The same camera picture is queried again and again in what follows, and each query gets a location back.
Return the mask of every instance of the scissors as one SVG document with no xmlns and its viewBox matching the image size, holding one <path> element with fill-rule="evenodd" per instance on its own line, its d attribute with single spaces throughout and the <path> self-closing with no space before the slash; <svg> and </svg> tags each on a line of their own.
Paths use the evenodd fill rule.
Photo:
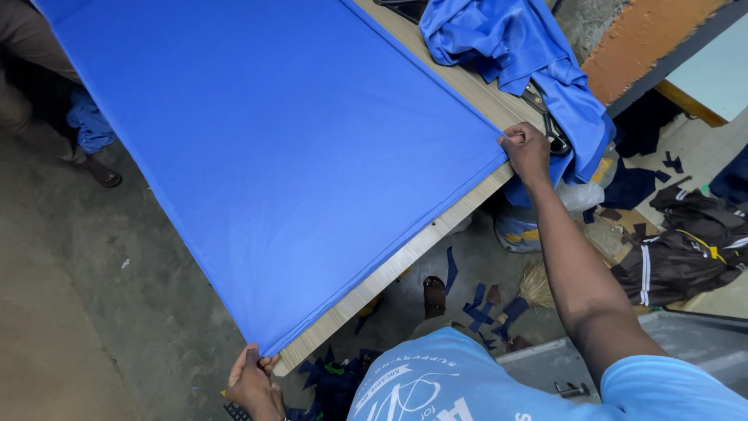
<svg viewBox="0 0 748 421">
<path fill-rule="evenodd" d="M 548 107 L 545 105 L 543 97 L 536 93 L 538 91 L 538 88 L 532 81 L 530 81 L 524 92 L 522 92 L 522 99 L 527 101 L 535 111 L 543 116 L 545 137 L 551 142 L 551 155 L 565 157 L 569 152 L 571 152 L 571 143 L 563 130 L 561 130 L 561 127 L 556 123 L 556 119 L 548 111 Z"/>
</svg>

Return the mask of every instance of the brown trousers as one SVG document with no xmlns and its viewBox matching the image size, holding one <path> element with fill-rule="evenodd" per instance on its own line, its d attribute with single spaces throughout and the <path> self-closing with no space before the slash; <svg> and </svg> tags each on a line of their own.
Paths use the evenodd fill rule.
<svg viewBox="0 0 748 421">
<path fill-rule="evenodd" d="M 23 0 L 0 0 L 0 46 L 16 57 L 81 83 L 47 21 Z M 2 62 L 0 124 L 48 154 L 71 163 L 82 163 L 86 159 L 81 148 L 74 148 L 70 140 L 52 126 L 34 118 L 28 99 L 16 87 L 7 83 Z"/>
</svg>

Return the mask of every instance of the sandal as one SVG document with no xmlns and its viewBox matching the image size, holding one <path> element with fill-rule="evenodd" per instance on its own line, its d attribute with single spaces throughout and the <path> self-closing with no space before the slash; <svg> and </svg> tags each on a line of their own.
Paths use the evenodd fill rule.
<svg viewBox="0 0 748 421">
<path fill-rule="evenodd" d="M 78 168 L 86 171 L 93 177 L 94 180 L 98 181 L 104 187 L 112 188 L 118 186 L 122 182 L 122 175 L 113 169 L 100 163 L 99 160 L 86 155 L 86 160 L 80 164 L 74 164 Z"/>
<path fill-rule="evenodd" d="M 444 315 L 447 311 L 447 287 L 436 276 L 427 276 L 423 280 L 423 307 L 426 320 Z"/>
</svg>

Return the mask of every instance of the person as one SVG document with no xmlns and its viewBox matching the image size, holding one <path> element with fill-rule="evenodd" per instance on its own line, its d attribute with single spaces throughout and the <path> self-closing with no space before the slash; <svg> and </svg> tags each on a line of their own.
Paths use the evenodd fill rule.
<svg viewBox="0 0 748 421">
<path fill-rule="evenodd" d="M 434 323 L 420 338 L 373 361 L 349 420 L 748 420 L 748 401 L 701 369 L 668 356 L 640 326 L 621 286 L 569 217 L 548 176 L 549 143 L 529 123 L 498 140 L 538 214 L 543 259 L 558 314 L 601 394 L 601 404 L 562 399 L 519 384 L 466 329 Z M 427 279 L 426 313 L 441 289 Z M 254 421 L 283 420 L 269 373 L 278 361 L 250 344 L 233 368 L 227 397 Z"/>
<path fill-rule="evenodd" d="M 47 21 L 24 0 L 0 0 L 0 46 L 8 54 L 39 64 L 82 85 L 80 76 L 65 56 Z M 47 122 L 35 118 L 28 99 L 8 83 L 2 61 L 0 124 L 42 151 L 84 170 L 104 187 L 115 187 L 122 181 L 119 173 L 86 155 Z"/>
</svg>

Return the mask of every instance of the hand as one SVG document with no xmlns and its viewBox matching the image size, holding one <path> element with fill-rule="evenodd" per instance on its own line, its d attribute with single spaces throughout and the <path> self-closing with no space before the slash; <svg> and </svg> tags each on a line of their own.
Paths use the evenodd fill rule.
<svg viewBox="0 0 748 421">
<path fill-rule="evenodd" d="M 229 374 L 226 397 L 238 404 L 255 421 L 285 419 L 281 388 L 270 381 L 270 373 L 281 358 L 260 358 L 257 343 L 245 346 Z"/>
<path fill-rule="evenodd" d="M 509 161 L 528 189 L 549 184 L 548 168 L 551 161 L 551 143 L 540 130 L 524 122 L 504 130 L 508 137 L 500 137 L 499 146 L 509 155 Z"/>
</svg>

